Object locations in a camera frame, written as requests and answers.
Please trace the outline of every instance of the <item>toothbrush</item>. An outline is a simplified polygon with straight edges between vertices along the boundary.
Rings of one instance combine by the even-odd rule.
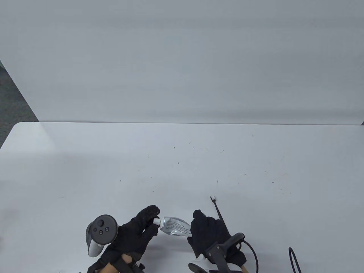
[[[213,196],[213,195],[211,195],[210,196],[210,199],[211,199],[211,201],[214,203],[214,205],[215,205],[215,208],[216,208],[216,211],[217,211],[217,214],[219,215],[219,218],[220,218],[220,220],[224,223],[224,225],[226,226],[226,224],[225,224],[225,222],[224,222],[224,220],[222,219],[222,216],[221,216],[221,213],[220,213],[220,211],[219,211],[219,208],[217,207],[217,205],[216,205],[216,197],[215,196]]]

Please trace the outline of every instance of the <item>hand holding toothpaste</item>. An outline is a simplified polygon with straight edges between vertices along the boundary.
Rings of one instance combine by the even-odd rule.
[[[119,226],[116,239],[105,249],[99,260],[88,268],[87,273],[132,273],[130,265],[139,261],[150,240],[157,235],[158,226],[153,219],[160,210],[157,206],[148,206],[139,212],[130,222]]]

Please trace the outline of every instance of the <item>black mount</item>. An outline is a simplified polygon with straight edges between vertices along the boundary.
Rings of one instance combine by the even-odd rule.
[[[232,273],[228,264],[226,262],[226,255],[228,249],[232,246],[236,246],[237,244],[244,241],[244,234],[239,232],[229,238],[225,243],[218,244],[214,243],[211,247],[206,250],[207,258],[215,263],[217,268],[219,269],[219,273]]]

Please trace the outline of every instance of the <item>black cable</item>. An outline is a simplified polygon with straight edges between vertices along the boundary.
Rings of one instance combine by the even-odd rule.
[[[255,258],[255,266],[256,266],[256,269],[257,269],[256,270],[256,273],[258,273],[258,271],[259,271],[259,263],[258,263],[257,254],[255,253],[253,247],[247,241],[244,241],[243,240],[243,243],[246,244],[250,248],[250,250],[253,252],[253,255],[254,255],[254,258]]]
[[[297,267],[298,273],[302,273],[301,272],[301,269],[300,269],[300,265],[298,264],[298,261],[297,261],[297,258],[296,258],[296,254],[294,253],[294,251],[293,251],[292,248],[288,248],[288,254],[289,254],[289,259],[291,261],[291,266],[292,266],[293,273],[296,273],[296,270],[294,269],[292,255],[293,255],[293,258],[294,258],[294,262],[296,263],[296,267]]]

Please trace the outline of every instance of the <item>white wall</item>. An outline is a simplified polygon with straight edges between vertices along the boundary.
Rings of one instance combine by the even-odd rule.
[[[364,1],[3,0],[42,121],[361,124]]]

